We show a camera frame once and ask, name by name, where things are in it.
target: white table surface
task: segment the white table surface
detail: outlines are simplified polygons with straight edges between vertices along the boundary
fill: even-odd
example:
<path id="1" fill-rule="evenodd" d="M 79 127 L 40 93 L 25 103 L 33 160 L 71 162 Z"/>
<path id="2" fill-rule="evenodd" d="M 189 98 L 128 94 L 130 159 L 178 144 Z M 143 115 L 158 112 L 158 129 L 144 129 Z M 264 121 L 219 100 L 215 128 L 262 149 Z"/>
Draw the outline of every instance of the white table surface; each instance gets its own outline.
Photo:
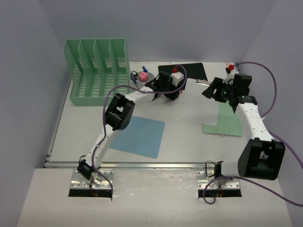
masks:
<path id="1" fill-rule="evenodd" d="M 158 65 L 180 62 L 131 62 L 131 70 L 143 65 L 157 74 Z M 226 77 L 224 62 L 203 62 L 209 81 Z M 218 103 L 201 95 L 205 86 L 193 79 L 175 101 L 159 98 L 135 107 L 134 116 L 164 121 L 165 129 L 157 159 L 109 149 L 103 161 L 108 163 L 202 163 L 207 160 L 238 158 L 246 145 L 245 137 L 204 134 L 201 123 L 216 125 Z M 89 152 L 102 128 L 102 107 L 76 107 L 67 95 L 50 162 L 77 162 Z"/>
<path id="2" fill-rule="evenodd" d="M 114 173 L 114 198 L 70 198 L 71 169 L 36 169 L 19 227 L 291 227 L 285 202 L 240 181 L 243 197 L 197 199 L 196 172 Z M 281 193 L 278 181 L 257 182 Z"/>

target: pink object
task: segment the pink object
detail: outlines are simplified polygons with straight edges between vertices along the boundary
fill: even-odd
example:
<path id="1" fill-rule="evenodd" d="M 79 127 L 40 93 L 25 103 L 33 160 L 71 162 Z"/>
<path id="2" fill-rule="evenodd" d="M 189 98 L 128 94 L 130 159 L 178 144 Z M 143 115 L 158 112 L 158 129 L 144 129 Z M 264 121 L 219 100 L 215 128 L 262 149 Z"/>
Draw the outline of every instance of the pink object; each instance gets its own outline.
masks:
<path id="1" fill-rule="evenodd" d="M 146 72 L 141 72 L 141 73 L 140 73 L 140 76 L 139 76 L 139 80 L 140 80 L 141 82 L 146 82 L 146 81 L 148 80 L 148 75 L 147 75 L 147 73 L 146 73 Z"/>

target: metal mounting plate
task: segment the metal mounting plate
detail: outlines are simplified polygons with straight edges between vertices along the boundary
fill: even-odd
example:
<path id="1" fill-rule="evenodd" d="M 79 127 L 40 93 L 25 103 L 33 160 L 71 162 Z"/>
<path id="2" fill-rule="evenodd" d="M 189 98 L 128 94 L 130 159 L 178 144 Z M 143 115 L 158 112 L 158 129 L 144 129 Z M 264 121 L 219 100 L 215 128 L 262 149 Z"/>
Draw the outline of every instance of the metal mounting plate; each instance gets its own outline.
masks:
<path id="1" fill-rule="evenodd" d="M 114 179 L 114 171 L 105 170 L 100 172 L 111 182 L 113 183 Z M 109 183 L 105 179 L 101 179 L 100 177 L 95 177 L 94 181 L 91 183 L 91 188 L 94 190 L 111 190 Z M 89 183 L 83 179 L 82 175 L 74 170 L 71 177 L 71 185 L 70 189 L 73 190 L 85 190 L 89 189 Z"/>
<path id="2" fill-rule="evenodd" d="M 211 176 L 214 174 L 214 170 L 213 169 L 210 169 L 210 170 L 207 170 L 207 175 L 208 176 Z M 203 171 L 197 171 L 197 183 L 198 183 L 198 189 L 200 190 L 203 190 L 206 185 L 211 181 L 213 180 L 214 177 L 207 177 L 206 174 L 205 174 L 205 170 Z M 213 183 L 211 184 L 207 190 L 218 190 L 218 184 L 216 183 Z M 235 179 L 233 178 L 232 180 L 230 181 L 227 181 L 223 184 L 221 184 L 221 188 L 222 190 L 240 190 L 240 183 L 239 183 L 239 180 L 238 179 Z"/>

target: white cube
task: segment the white cube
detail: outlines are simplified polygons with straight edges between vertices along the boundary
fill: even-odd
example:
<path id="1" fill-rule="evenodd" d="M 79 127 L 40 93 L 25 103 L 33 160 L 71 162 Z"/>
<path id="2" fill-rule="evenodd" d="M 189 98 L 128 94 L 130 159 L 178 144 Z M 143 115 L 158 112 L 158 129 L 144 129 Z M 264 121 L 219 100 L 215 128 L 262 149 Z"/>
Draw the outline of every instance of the white cube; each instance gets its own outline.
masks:
<path id="1" fill-rule="evenodd" d="M 172 77 L 172 83 L 175 86 L 184 79 L 184 75 L 181 72 L 172 73 L 170 76 Z"/>

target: green mat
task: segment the green mat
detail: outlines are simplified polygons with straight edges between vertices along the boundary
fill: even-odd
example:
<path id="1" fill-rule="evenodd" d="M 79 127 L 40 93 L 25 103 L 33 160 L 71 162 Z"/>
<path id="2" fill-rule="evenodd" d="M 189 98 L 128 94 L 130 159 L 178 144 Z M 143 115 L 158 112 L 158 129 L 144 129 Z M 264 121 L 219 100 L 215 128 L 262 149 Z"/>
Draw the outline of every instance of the green mat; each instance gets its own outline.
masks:
<path id="1" fill-rule="evenodd" d="M 202 124 L 202 131 L 210 134 L 242 136 L 242 124 L 228 103 L 220 103 L 217 125 Z"/>

